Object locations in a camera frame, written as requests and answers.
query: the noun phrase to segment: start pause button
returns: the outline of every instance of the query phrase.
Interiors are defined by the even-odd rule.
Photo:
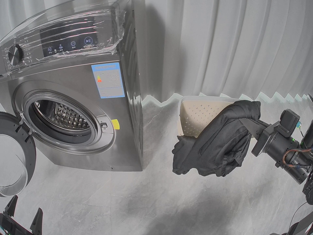
[[[92,37],[85,37],[84,43],[85,45],[91,45],[93,42]]]

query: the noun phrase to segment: black clothing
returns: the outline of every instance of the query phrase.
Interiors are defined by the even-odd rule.
[[[202,176],[225,177],[241,166],[252,135],[239,119],[260,119],[260,107],[259,101],[237,101],[224,108],[198,138],[178,136],[179,142],[172,151],[173,172],[186,174],[196,168]]]

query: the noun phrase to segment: display panel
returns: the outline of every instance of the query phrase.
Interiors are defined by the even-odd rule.
[[[44,57],[61,52],[97,47],[94,17],[75,18],[40,30]]]

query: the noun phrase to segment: blue label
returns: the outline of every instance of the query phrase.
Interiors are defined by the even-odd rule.
[[[101,98],[125,97],[119,63],[92,65]]]

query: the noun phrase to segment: yellow sticker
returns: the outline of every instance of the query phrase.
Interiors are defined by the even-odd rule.
[[[113,128],[115,129],[115,130],[119,130],[119,122],[118,122],[118,120],[117,119],[113,119],[113,120],[111,120],[112,121],[112,123],[113,123]]]

